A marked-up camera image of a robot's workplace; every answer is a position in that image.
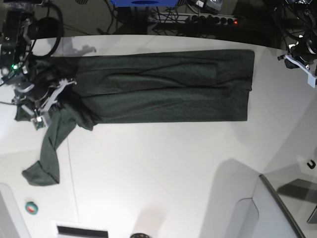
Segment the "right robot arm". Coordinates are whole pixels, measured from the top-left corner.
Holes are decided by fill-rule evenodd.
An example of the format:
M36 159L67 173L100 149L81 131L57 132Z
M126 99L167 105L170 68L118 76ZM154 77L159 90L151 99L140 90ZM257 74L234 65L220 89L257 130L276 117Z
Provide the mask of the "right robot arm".
M3 5L7 15L0 47L0 84L13 87L14 105L32 118L42 117L56 107L65 87L74 83L72 78L59 73L56 66L48 64L64 34L62 12L49 0L5 0ZM33 49L41 35L48 32L49 24L46 18L35 18L34 8L38 6L57 14L54 45L40 56Z

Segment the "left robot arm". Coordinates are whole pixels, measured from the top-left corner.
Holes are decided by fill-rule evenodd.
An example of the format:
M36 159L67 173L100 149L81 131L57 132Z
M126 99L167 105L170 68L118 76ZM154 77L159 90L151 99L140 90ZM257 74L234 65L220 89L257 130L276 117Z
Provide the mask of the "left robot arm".
M317 60L317 2L282 0L274 9L273 20L286 47L278 60L283 60L288 69L301 68L316 77L311 65Z

